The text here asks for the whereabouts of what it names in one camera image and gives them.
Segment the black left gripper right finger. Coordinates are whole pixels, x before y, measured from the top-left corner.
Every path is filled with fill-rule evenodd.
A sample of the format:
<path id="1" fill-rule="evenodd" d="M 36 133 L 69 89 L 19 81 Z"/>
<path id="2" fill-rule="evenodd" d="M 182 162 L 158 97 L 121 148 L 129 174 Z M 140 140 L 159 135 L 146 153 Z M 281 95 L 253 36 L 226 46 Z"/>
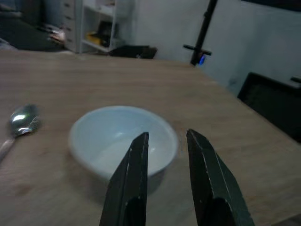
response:
<path id="1" fill-rule="evenodd" d="M 209 140 L 186 133 L 190 184 L 199 226 L 253 226 L 239 185 Z"/>

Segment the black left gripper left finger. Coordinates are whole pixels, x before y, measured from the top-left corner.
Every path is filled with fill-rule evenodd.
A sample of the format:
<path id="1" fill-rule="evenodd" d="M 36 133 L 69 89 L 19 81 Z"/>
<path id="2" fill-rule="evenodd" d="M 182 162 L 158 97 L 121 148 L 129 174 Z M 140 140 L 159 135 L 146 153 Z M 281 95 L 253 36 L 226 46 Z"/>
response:
<path id="1" fill-rule="evenodd" d="M 148 147 L 148 132 L 130 144 L 110 179 L 99 225 L 146 225 Z"/>

